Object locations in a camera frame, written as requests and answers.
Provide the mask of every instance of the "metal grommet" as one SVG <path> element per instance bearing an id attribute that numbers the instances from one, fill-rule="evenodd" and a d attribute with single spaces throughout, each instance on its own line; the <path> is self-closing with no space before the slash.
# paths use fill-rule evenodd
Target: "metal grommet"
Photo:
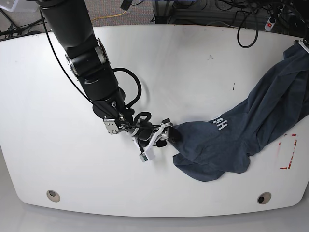
<path id="1" fill-rule="evenodd" d="M 50 199 L 52 202 L 59 202 L 60 201 L 60 196 L 58 193 L 56 193 L 53 190 L 48 190 L 46 193 L 48 199 Z"/>
<path id="2" fill-rule="evenodd" d="M 258 198 L 257 198 L 257 202 L 259 204 L 266 204 L 270 201 L 271 199 L 271 194 L 270 192 L 264 192 L 263 194 L 261 194 Z"/>

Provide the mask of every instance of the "white table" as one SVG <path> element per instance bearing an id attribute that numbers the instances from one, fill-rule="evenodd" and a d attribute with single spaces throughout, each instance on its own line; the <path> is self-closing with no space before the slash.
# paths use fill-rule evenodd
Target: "white table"
<path id="1" fill-rule="evenodd" d="M 210 120 L 247 98 L 295 39 L 260 33 L 252 48 L 242 49 L 235 29 L 121 26 L 95 33 L 112 67 L 128 68 L 141 79 L 136 112 L 151 112 L 153 123 L 170 117 L 176 124 Z M 51 37 L 70 72 L 64 50 Z M 253 37 L 254 31 L 241 32 L 243 44 Z M 247 172 L 203 183 L 173 165 L 173 147 L 155 148 L 156 159 L 142 163 L 128 136 L 109 135 L 66 79 L 45 35 L 1 42 L 0 51 L 0 143 L 25 203 L 106 215 L 197 217 L 288 207 L 303 196 L 309 179 L 308 118 L 251 157 Z M 134 81 L 116 76 L 130 101 L 137 91 Z M 297 148 L 291 168 L 283 170 L 291 158 L 292 134 Z M 50 201 L 48 190 L 61 201 Z M 259 205 L 263 192 L 272 199 Z"/>

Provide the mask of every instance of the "yellow cable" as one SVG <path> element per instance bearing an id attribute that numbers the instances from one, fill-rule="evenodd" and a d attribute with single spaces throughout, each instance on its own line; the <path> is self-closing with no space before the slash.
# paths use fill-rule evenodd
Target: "yellow cable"
<path id="1" fill-rule="evenodd" d="M 91 22 L 99 20 L 99 19 L 105 19 L 105 18 L 114 18 L 114 17 L 118 17 L 118 16 L 122 16 L 125 14 L 126 11 L 122 12 L 121 14 L 117 14 L 117 15 L 111 15 L 111 16 L 103 16 L 103 17 L 98 17 L 98 18 L 94 18 L 91 20 Z"/>

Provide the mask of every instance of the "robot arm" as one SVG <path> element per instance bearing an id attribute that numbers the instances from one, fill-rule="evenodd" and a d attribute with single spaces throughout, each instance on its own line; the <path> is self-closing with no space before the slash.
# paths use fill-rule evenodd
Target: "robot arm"
<path id="1" fill-rule="evenodd" d="M 81 83 L 87 97 L 93 103 L 94 113 L 103 119 L 110 134 L 125 131 L 133 137 L 140 149 L 142 161 L 153 159 L 150 151 L 153 145 L 165 146 L 166 140 L 180 139 L 169 119 L 153 126 L 151 114 L 142 112 L 133 120 L 132 105 L 141 96 L 138 78 L 124 68 L 112 69 L 106 51 L 95 38 L 84 0 L 30 0 L 36 1 L 49 22 L 56 38 L 65 49 L 67 60 L 74 75 Z M 138 85 L 137 97 L 125 105 L 125 93 L 118 86 L 114 72 L 131 75 Z"/>

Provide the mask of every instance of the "fabric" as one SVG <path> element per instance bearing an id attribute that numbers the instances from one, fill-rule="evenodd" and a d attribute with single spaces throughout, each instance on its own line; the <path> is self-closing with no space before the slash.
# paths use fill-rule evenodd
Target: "fabric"
<path id="1" fill-rule="evenodd" d="M 245 172 L 249 156 L 309 114 L 308 76 L 309 54 L 295 44 L 235 108 L 209 122 L 176 126 L 183 138 L 173 144 L 180 152 L 174 165 L 200 181 Z"/>

